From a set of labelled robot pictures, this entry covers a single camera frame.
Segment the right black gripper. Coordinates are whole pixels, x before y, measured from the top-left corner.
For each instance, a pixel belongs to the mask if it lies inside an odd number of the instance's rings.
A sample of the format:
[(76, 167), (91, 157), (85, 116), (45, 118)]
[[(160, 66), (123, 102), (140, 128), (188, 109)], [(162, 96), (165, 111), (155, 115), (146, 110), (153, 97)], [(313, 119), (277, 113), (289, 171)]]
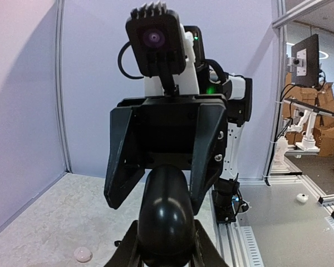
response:
[(146, 169), (190, 170), (193, 214), (223, 169), (227, 101), (221, 94), (126, 98), (110, 112), (110, 153), (104, 197), (118, 209)]

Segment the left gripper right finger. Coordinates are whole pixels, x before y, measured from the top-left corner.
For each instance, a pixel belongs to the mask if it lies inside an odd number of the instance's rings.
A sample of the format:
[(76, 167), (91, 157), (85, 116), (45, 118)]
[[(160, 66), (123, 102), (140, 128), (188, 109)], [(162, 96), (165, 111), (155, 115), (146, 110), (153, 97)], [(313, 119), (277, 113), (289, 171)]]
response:
[(228, 267), (229, 265), (218, 253), (199, 220), (195, 223), (195, 247), (191, 256), (190, 266)]

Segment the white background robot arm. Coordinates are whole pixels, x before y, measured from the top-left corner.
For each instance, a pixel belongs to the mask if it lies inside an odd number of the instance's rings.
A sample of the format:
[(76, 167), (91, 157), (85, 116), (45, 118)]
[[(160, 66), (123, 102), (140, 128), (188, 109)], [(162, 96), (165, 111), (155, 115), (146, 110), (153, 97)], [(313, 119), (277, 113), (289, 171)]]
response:
[(305, 152), (319, 153), (320, 149), (316, 146), (316, 141), (313, 135), (316, 116), (317, 114), (314, 111), (305, 109), (298, 124), (291, 124), (292, 121), (289, 119), (286, 132), (299, 132), (302, 134), (302, 141), (295, 142), (297, 149)]

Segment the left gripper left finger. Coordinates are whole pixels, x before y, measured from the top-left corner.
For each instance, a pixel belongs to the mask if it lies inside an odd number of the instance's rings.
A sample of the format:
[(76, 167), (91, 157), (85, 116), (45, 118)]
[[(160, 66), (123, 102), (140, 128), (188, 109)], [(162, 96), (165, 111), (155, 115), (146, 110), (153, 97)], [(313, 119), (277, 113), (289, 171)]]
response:
[(144, 266), (138, 248), (137, 222), (137, 220), (134, 220), (131, 223), (116, 251), (104, 267)]

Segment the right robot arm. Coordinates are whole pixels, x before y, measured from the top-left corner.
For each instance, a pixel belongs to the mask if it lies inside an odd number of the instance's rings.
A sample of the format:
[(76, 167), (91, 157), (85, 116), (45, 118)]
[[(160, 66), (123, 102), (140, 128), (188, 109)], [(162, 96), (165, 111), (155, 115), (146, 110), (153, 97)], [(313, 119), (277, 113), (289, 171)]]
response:
[(126, 24), (145, 95), (110, 112), (104, 197), (118, 209), (143, 176), (152, 205), (196, 215), (230, 157), (235, 128), (250, 120), (252, 80), (204, 57), (200, 29), (181, 23)]

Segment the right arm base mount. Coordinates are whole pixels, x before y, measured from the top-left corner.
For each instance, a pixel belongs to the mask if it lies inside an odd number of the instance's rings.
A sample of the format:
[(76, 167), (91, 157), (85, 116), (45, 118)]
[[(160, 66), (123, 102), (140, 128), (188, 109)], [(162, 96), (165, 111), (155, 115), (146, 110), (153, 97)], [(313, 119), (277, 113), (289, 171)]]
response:
[(219, 179), (212, 191), (215, 219), (218, 224), (236, 222), (238, 214), (249, 210), (249, 204), (243, 200), (237, 180)]

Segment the white round charging case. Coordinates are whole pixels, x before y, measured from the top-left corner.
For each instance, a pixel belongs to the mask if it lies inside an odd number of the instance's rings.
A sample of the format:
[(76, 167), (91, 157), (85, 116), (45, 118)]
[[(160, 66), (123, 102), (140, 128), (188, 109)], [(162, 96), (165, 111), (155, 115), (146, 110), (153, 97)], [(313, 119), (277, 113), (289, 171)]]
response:
[(75, 249), (73, 255), (79, 263), (86, 263), (92, 259), (91, 250), (84, 246)]

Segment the black oval charging case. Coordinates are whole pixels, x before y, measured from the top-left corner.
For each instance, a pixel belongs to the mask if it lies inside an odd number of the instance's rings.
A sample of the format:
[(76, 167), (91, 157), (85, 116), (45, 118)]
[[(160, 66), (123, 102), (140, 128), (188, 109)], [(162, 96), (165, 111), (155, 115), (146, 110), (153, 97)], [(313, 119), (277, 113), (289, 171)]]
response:
[(161, 165), (148, 174), (137, 239), (147, 266), (186, 266), (195, 247), (194, 215), (184, 173)]

